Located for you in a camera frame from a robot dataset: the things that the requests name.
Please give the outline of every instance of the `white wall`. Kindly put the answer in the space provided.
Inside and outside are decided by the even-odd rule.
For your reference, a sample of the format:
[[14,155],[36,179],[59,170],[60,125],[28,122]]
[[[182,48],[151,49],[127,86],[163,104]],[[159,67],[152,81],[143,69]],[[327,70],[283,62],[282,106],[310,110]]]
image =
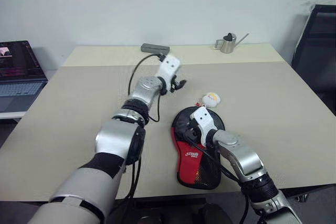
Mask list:
[[0,0],[0,41],[30,41],[45,70],[75,45],[212,44],[231,31],[290,61],[310,6],[334,0]]

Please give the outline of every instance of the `floor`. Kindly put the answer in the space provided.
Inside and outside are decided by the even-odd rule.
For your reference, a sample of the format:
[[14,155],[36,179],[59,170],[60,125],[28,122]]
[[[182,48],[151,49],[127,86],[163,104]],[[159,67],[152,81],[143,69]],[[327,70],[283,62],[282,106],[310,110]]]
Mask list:
[[[0,122],[0,147],[9,136],[15,123],[12,121]],[[244,198],[241,193],[225,193],[225,194],[208,194],[205,196],[207,203],[215,203],[220,205],[229,215],[233,223],[239,223],[239,219],[243,214]],[[292,207],[297,215],[301,218],[302,223],[336,223],[336,186],[327,187],[321,190],[311,192],[308,199],[304,203],[296,202],[289,199]],[[161,209],[142,209],[141,213],[163,212],[172,219],[176,209],[179,212],[197,212],[201,205],[193,205],[192,207],[170,207]],[[34,215],[38,206],[23,202],[3,202],[0,201],[0,223],[1,224],[21,224]],[[114,217],[108,219],[107,223],[113,222]],[[245,223],[257,223],[258,217],[250,208]]]

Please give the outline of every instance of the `white ball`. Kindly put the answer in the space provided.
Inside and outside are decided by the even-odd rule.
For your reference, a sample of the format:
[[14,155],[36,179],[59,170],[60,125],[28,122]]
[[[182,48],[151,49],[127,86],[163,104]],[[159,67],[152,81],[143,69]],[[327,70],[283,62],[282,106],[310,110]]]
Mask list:
[[221,102],[221,98],[218,94],[210,92],[203,96],[202,101],[208,108],[214,108]]

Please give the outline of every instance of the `laptop screen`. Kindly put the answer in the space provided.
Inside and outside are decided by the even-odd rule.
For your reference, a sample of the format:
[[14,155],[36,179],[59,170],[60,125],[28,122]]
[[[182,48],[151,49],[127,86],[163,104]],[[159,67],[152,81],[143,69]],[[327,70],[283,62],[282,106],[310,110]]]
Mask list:
[[28,41],[0,42],[0,81],[45,79]]

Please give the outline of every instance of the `laptop keyboard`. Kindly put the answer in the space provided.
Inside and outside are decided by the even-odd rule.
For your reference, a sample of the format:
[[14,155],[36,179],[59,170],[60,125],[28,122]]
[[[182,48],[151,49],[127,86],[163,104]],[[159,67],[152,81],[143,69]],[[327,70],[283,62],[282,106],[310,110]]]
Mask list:
[[18,95],[34,95],[42,82],[17,83],[0,85],[0,97],[16,97]]

